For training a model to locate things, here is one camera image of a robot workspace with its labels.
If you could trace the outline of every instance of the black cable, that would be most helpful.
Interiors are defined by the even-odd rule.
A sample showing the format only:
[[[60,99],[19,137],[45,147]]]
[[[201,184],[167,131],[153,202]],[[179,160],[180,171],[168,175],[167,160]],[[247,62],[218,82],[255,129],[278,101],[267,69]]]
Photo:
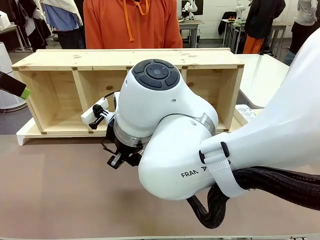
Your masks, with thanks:
[[[245,190],[260,189],[291,203],[320,211],[320,176],[271,167],[249,167],[235,170],[234,178]],[[196,196],[187,199],[198,220],[209,229],[223,222],[225,196],[215,183],[207,195],[208,211]]]
[[[104,139],[102,139],[101,141],[101,145],[103,147],[103,150],[108,151],[109,153],[113,154],[113,155],[117,155],[115,151],[112,151],[111,149],[109,149],[106,145],[105,145],[105,140],[107,140],[108,138],[105,137]]]
[[[120,92],[120,90],[110,92],[110,93],[108,93],[107,95],[105,95],[103,98],[107,98],[107,97],[111,96],[112,94],[114,94],[114,93],[116,93],[116,92]]]

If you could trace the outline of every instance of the blue shirt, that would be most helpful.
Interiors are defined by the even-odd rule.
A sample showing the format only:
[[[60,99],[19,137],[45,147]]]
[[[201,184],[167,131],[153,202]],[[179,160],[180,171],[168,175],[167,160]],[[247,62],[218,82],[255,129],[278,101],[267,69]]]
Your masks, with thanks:
[[[59,31],[71,31],[81,26],[75,13],[47,4],[43,4],[43,8],[46,22]]]

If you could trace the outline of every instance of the black button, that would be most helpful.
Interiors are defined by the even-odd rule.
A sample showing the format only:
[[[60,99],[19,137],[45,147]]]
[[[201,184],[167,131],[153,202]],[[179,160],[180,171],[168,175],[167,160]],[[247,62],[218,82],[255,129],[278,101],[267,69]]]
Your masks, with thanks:
[[[175,84],[176,81],[178,80],[178,76],[179,76],[179,74],[176,71],[171,71],[171,76],[165,80],[165,83],[168,86]]]
[[[134,66],[132,71],[134,71],[135,74],[143,73],[143,71],[145,70],[145,67],[150,63],[151,63],[150,60],[144,60],[142,62],[139,62],[137,65]]]
[[[161,81],[152,79],[147,75],[140,76],[139,80],[150,87],[159,88],[159,89],[162,87]]]
[[[146,68],[146,73],[152,78],[152,79],[164,79],[168,77],[169,72],[168,68],[166,66],[163,66],[162,64],[151,64]]]
[[[171,63],[167,62],[167,61],[163,61],[163,60],[160,60],[160,59],[153,59],[153,61],[155,63],[158,63],[158,64],[164,64],[166,65],[168,68],[170,69],[173,69],[175,66],[173,66]]]

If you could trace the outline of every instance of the green tape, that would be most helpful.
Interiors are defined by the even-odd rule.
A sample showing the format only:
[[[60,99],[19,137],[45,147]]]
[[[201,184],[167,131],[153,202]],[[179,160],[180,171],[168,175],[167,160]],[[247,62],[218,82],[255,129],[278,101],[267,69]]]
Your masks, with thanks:
[[[20,98],[27,99],[29,97],[29,95],[30,95],[30,92],[31,91],[28,88],[25,88],[23,93],[21,94]]]

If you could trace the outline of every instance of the franka robot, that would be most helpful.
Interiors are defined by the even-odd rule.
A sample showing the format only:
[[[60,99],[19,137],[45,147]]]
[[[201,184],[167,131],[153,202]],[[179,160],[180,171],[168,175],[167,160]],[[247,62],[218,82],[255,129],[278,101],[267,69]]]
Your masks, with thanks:
[[[303,45],[265,109],[232,133],[215,135],[219,120],[213,106],[188,88],[174,65],[160,59],[139,62],[128,72],[114,93],[115,112],[106,110],[102,98],[82,121],[92,129],[107,122],[106,139],[116,146],[115,152],[105,148],[113,154],[108,165],[138,166],[148,192],[187,199],[207,228],[223,220],[224,214],[216,222],[216,208],[248,189],[320,210],[320,177],[286,170],[320,158],[319,39],[320,29]],[[210,187],[207,212],[195,194]]]

